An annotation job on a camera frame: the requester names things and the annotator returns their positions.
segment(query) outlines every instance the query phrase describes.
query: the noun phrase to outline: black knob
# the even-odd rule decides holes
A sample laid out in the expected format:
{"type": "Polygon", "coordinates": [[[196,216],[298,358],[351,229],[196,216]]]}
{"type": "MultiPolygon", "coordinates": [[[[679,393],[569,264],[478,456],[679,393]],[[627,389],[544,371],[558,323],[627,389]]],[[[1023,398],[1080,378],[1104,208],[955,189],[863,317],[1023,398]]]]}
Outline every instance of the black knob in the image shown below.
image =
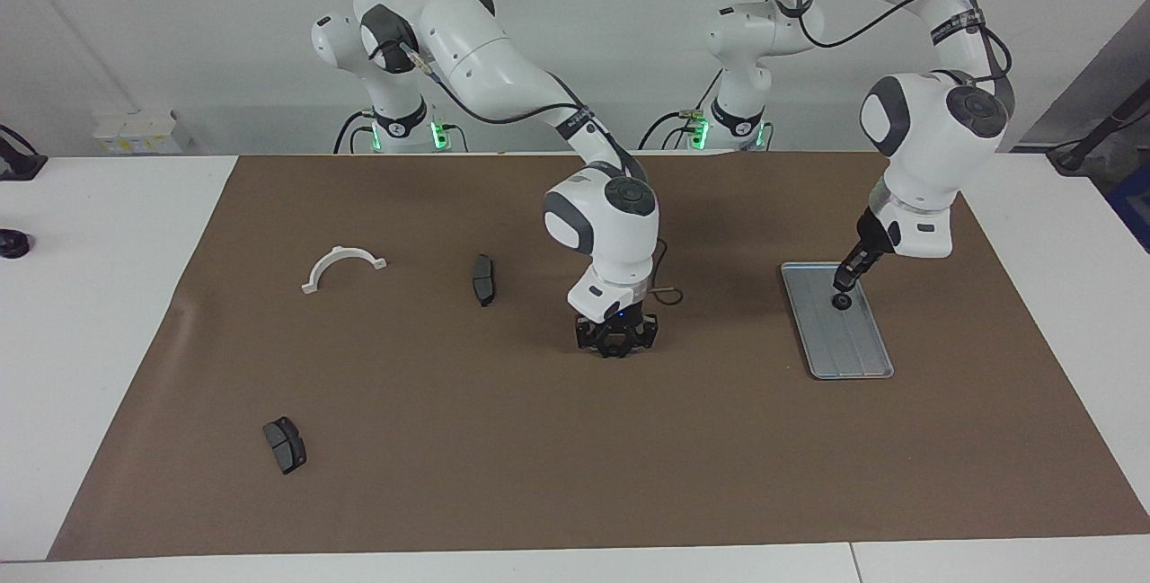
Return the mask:
{"type": "Polygon", "coordinates": [[[846,296],[846,293],[835,293],[835,296],[830,297],[830,305],[839,312],[850,309],[853,304],[854,301],[852,301],[851,297],[846,296]]]}
{"type": "Polygon", "coordinates": [[[638,199],[643,199],[643,191],[635,183],[628,183],[619,190],[619,197],[627,199],[627,201],[638,201],[638,199]]]}
{"type": "Polygon", "coordinates": [[[990,117],[998,113],[998,108],[989,97],[984,94],[971,94],[965,100],[966,109],[977,117],[990,117]]]}
{"type": "Polygon", "coordinates": [[[31,244],[29,244],[26,235],[0,228],[0,256],[15,260],[17,256],[28,255],[29,251],[31,251],[31,244]]]}

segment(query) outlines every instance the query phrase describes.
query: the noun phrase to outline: white table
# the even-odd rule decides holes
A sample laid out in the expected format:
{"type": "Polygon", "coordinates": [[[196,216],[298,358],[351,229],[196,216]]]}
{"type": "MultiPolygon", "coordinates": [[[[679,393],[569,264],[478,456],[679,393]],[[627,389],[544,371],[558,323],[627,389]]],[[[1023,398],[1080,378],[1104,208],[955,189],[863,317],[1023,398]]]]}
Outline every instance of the white table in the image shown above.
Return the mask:
{"type": "MultiPolygon", "coordinates": [[[[0,560],[47,554],[233,158],[57,158],[0,183],[0,560]]],[[[1084,178],[999,154],[974,214],[1143,506],[1150,256],[1084,178]]],[[[1150,536],[8,562],[0,581],[1150,581],[1150,536]]]]}

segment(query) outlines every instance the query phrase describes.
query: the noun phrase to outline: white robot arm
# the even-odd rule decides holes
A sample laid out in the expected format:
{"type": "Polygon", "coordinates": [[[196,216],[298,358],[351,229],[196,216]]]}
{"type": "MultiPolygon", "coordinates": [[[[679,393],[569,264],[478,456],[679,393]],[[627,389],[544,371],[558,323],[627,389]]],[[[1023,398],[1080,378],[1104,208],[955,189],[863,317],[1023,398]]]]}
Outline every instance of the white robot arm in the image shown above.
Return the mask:
{"type": "MultiPolygon", "coordinates": [[[[839,308],[850,307],[846,292],[885,253],[950,255],[950,206],[998,148],[1014,109],[1013,89],[991,43],[1006,49],[986,28],[976,0],[881,1],[922,18],[942,68],[887,76],[864,100],[862,131],[890,167],[859,218],[859,244],[837,273],[841,293],[834,304],[839,308]]],[[[766,55],[836,47],[856,36],[821,43],[822,30],[816,0],[767,0],[720,10],[708,44],[723,63],[722,85],[711,105],[707,146],[751,145],[770,89],[770,72],[760,62],[766,55]]]]}
{"type": "Polygon", "coordinates": [[[811,51],[803,15],[814,38],[822,34],[822,9],[815,0],[767,0],[723,7],[711,23],[707,51],[722,63],[722,77],[708,107],[708,148],[746,149],[758,137],[770,91],[765,57],[811,51]]]}
{"type": "Polygon", "coordinates": [[[859,218],[859,244],[835,276],[841,293],[834,305],[841,309],[851,305],[846,292],[885,253],[950,255],[950,207],[998,149],[1014,112],[1014,92],[991,43],[1006,47],[986,26],[977,0],[918,0],[905,7],[931,29],[943,68],[887,76],[862,103],[862,131],[890,167],[859,218]]]}
{"type": "Polygon", "coordinates": [[[352,72],[371,99],[373,129],[385,153],[435,152],[436,133],[428,105],[415,84],[415,72],[386,72],[367,59],[359,22],[342,14],[325,14],[312,26],[312,47],[330,67],[352,72]]]}
{"type": "Polygon", "coordinates": [[[493,1],[378,0],[362,15],[361,36],[383,70],[420,68],[484,123],[538,117],[555,129],[585,162],[544,199],[547,232],[591,256],[567,300],[597,325],[616,316],[642,325],[659,228],[654,192],[586,105],[516,49],[493,1]]]}

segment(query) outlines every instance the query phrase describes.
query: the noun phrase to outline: brown table mat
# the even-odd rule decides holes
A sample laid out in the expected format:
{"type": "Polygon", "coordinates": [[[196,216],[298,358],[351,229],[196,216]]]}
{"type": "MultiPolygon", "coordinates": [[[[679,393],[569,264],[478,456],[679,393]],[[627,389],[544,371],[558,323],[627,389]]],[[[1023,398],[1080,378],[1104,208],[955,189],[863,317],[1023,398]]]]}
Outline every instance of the brown table mat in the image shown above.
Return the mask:
{"type": "Polygon", "coordinates": [[[51,558],[1150,532],[965,202],[866,278],[895,378],[816,382],[779,266],[850,250],[882,158],[644,162],[687,300],[616,361],[542,225],[575,158],[243,158],[51,558]],[[337,244],[390,266],[301,293],[337,244]]]}

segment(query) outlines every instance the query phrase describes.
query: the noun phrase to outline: black cable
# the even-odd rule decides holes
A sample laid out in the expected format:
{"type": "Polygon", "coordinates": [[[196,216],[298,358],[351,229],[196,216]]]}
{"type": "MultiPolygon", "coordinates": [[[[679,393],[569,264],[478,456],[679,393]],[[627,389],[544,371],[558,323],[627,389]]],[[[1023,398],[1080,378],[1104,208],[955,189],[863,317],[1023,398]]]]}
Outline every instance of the black cable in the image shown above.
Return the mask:
{"type": "Polygon", "coordinates": [[[339,146],[343,145],[344,136],[345,133],[347,133],[347,129],[351,128],[352,123],[354,123],[356,117],[367,117],[367,116],[363,116],[362,112],[355,112],[347,117],[347,121],[344,121],[343,128],[339,129],[339,136],[336,137],[336,145],[332,146],[331,148],[332,154],[339,154],[339,146]]]}
{"type": "MultiPolygon", "coordinates": [[[[722,68],[720,68],[719,71],[715,71],[715,76],[714,76],[714,78],[711,79],[711,84],[707,84],[706,91],[703,92],[702,97],[699,97],[699,101],[697,101],[697,103],[695,103],[696,112],[698,112],[698,109],[703,108],[703,103],[704,103],[704,101],[707,100],[707,95],[711,95],[711,89],[715,87],[715,83],[719,83],[719,78],[721,78],[721,77],[722,77],[722,68]]],[[[683,136],[682,136],[682,132],[680,132],[680,136],[677,138],[675,138],[675,148],[678,148],[678,144],[681,144],[682,141],[683,141],[683,136]]]]}
{"type": "Polygon", "coordinates": [[[859,28],[859,30],[854,31],[854,33],[848,34],[848,36],[845,36],[845,38],[838,39],[838,41],[835,41],[835,43],[820,43],[818,39],[814,39],[813,36],[811,34],[811,32],[808,30],[806,30],[806,21],[804,21],[802,13],[798,15],[798,25],[802,28],[803,34],[806,36],[806,39],[807,39],[808,43],[814,44],[814,46],[820,47],[820,49],[833,49],[834,47],[841,47],[841,46],[843,46],[843,44],[852,41],[852,39],[858,38],[859,34],[864,34],[864,33],[866,33],[866,31],[872,30],[872,28],[877,26],[879,23],[882,23],[888,17],[890,17],[891,14],[896,14],[899,10],[903,10],[904,7],[907,7],[908,5],[912,5],[912,2],[915,2],[915,1],[919,1],[919,0],[903,0],[903,1],[897,2],[897,5],[895,5],[895,7],[891,7],[891,9],[887,10],[887,13],[884,13],[884,14],[880,14],[879,17],[874,18],[874,21],[872,21],[871,23],[867,23],[866,26],[859,28]]]}
{"type": "Polygon", "coordinates": [[[370,133],[370,135],[371,135],[373,137],[375,136],[375,130],[374,130],[374,129],[371,129],[371,128],[368,128],[368,125],[363,125],[363,128],[356,128],[356,129],[355,129],[355,131],[354,131],[354,132],[352,132],[352,138],[351,138],[351,141],[350,141],[350,144],[348,144],[348,145],[350,145],[350,147],[352,148],[352,153],[353,153],[353,154],[355,154],[355,135],[356,135],[356,133],[360,133],[360,132],[367,132],[367,133],[370,133]]]}
{"type": "Polygon", "coordinates": [[[9,137],[13,137],[13,140],[16,140],[20,145],[25,146],[28,148],[28,152],[37,154],[36,148],[32,146],[32,144],[28,141],[28,138],[20,136],[20,133],[16,132],[15,129],[9,128],[9,125],[0,125],[0,131],[2,131],[3,133],[8,133],[9,137]]]}
{"type": "Polygon", "coordinates": [[[381,54],[381,52],[383,52],[383,49],[385,49],[385,47],[392,46],[392,44],[394,44],[394,43],[390,43],[390,41],[388,41],[388,43],[379,43],[378,46],[374,47],[374,49],[371,49],[371,52],[369,52],[369,54],[367,54],[367,59],[369,60],[369,62],[370,62],[370,60],[375,59],[375,55],[381,54]]]}
{"type": "Polygon", "coordinates": [[[770,136],[767,137],[767,145],[764,146],[762,152],[770,152],[770,141],[775,140],[775,124],[765,123],[764,128],[770,128],[770,136]]]}
{"type": "Polygon", "coordinates": [[[661,264],[662,264],[662,259],[667,255],[667,251],[669,251],[669,248],[670,248],[669,244],[667,244],[667,240],[665,240],[662,238],[658,238],[658,240],[656,240],[656,247],[657,248],[659,247],[659,244],[662,245],[662,251],[658,252],[659,255],[654,259],[653,267],[651,267],[651,289],[650,289],[650,293],[651,293],[651,296],[654,297],[654,299],[659,302],[659,305],[662,305],[665,307],[674,307],[674,306],[676,306],[676,305],[678,305],[678,304],[681,304],[683,301],[683,290],[678,289],[678,287],[657,289],[656,285],[654,285],[656,284],[654,283],[656,277],[659,275],[659,267],[661,267],[661,264]],[[677,293],[678,299],[677,300],[672,300],[672,301],[666,301],[666,300],[664,300],[661,298],[662,293],[677,293]]]}
{"type": "MultiPolygon", "coordinates": [[[[564,83],[562,78],[555,76],[554,72],[547,72],[547,76],[551,76],[551,78],[554,79],[555,83],[558,83],[559,86],[564,89],[564,92],[567,92],[567,95],[570,97],[572,100],[575,100],[576,105],[582,105],[580,109],[588,109],[588,113],[590,113],[590,109],[586,107],[585,101],[583,101],[583,99],[581,99],[578,95],[575,95],[575,92],[567,86],[567,83],[564,83]]],[[[603,133],[603,137],[607,138],[608,144],[611,144],[611,149],[615,149],[615,154],[619,156],[619,161],[623,164],[623,170],[630,177],[636,177],[638,181],[647,183],[647,175],[646,170],[643,168],[643,164],[638,162],[636,158],[631,156],[631,154],[627,152],[627,149],[623,149],[623,146],[619,145],[619,141],[615,140],[614,133],[610,132],[607,128],[604,128],[603,123],[596,123],[596,124],[599,125],[599,132],[603,133]]]]}
{"type": "Polygon", "coordinates": [[[447,89],[447,84],[443,84],[443,80],[438,79],[438,76],[432,76],[431,79],[435,80],[436,84],[439,84],[439,89],[443,89],[443,92],[447,94],[451,101],[453,101],[453,103],[455,105],[459,105],[459,108],[463,109],[463,112],[467,113],[468,116],[475,117],[476,121],[481,121],[481,123],[488,123],[489,125],[509,125],[513,123],[520,123],[521,121],[527,121],[529,117],[538,116],[543,112],[551,112],[551,109],[575,109],[575,112],[578,112],[578,109],[584,108],[581,107],[580,105],[569,103],[569,101],[558,101],[554,105],[543,105],[543,107],[538,109],[531,109],[531,112],[522,113],[522,115],[520,116],[485,117],[485,116],[480,116],[477,113],[471,112],[471,109],[469,109],[467,105],[463,105],[463,101],[459,100],[459,97],[455,97],[454,92],[452,92],[451,89],[447,89]]]}
{"type": "Polygon", "coordinates": [[[715,71],[715,76],[714,78],[711,79],[711,84],[707,84],[707,91],[703,92],[703,97],[699,99],[699,101],[697,101],[697,103],[695,103],[695,109],[703,108],[703,103],[704,101],[707,100],[707,95],[711,95],[711,89],[715,87],[715,83],[718,83],[719,76],[722,76],[722,68],[720,68],[719,71],[715,71]]]}
{"type": "Polygon", "coordinates": [[[695,131],[695,129],[691,129],[691,128],[673,129],[672,131],[667,132],[667,137],[666,138],[662,138],[662,146],[660,146],[659,149],[666,149],[667,148],[667,144],[669,144],[669,141],[670,141],[670,137],[674,137],[675,133],[678,133],[680,140],[682,140],[683,133],[690,133],[690,132],[693,132],[693,131],[695,131]]]}
{"type": "Polygon", "coordinates": [[[463,128],[460,128],[460,125],[447,124],[443,125],[443,129],[446,129],[446,131],[450,131],[450,129],[455,129],[455,131],[459,132],[460,138],[463,138],[463,152],[468,154],[471,153],[470,146],[467,145],[467,132],[463,131],[463,128]]]}
{"type": "Polygon", "coordinates": [[[1000,68],[998,72],[990,72],[990,76],[981,76],[981,78],[973,78],[972,80],[969,80],[969,84],[992,83],[994,80],[1000,80],[1006,77],[1011,68],[1014,68],[1014,55],[1010,54],[1010,47],[1006,47],[1006,43],[1003,43],[1002,38],[999,38],[999,36],[995,33],[995,31],[990,30],[990,26],[987,26],[986,23],[983,23],[983,25],[979,28],[981,28],[982,32],[986,33],[992,43],[998,44],[998,48],[1002,49],[1003,55],[1005,55],[1006,57],[1006,64],[1005,67],[1000,68]]]}
{"type": "Polygon", "coordinates": [[[637,146],[636,149],[643,149],[643,146],[646,145],[646,141],[651,137],[651,133],[653,133],[659,128],[659,125],[666,123],[666,121],[670,121],[673,117],[678,117],[678,113],[677,112],[665,113],[662,116],[659,117],[658,121],[654,121],[654,123],[652,123],[650,128],[647,128],[647,131],[643,135],[643,138],[641,138],[639,146],[637,146]]]}

